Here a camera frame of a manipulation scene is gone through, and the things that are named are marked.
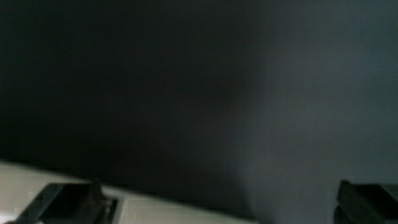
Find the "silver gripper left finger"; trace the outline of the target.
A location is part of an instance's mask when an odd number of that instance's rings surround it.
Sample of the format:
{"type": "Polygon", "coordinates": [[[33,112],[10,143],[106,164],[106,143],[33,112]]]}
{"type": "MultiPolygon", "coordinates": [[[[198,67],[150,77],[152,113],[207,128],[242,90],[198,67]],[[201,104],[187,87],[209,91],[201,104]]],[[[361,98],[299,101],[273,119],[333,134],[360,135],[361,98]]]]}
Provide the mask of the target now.
{"type": "Polygon", "coordinates": [[[15,224],[120,224],[123,200],[104,193],[98,182],[50,183],[15,224]]]}

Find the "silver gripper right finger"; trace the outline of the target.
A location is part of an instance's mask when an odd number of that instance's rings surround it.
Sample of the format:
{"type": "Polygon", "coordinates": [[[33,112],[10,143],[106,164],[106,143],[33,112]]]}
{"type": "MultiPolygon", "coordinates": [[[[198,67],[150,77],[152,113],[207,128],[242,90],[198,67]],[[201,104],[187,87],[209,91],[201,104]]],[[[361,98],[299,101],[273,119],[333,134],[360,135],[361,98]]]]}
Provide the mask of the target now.
{"type": "Polygon", "coordinates": [[[335,224],[398,224],[398,184],[342,181],[335,224]]]}

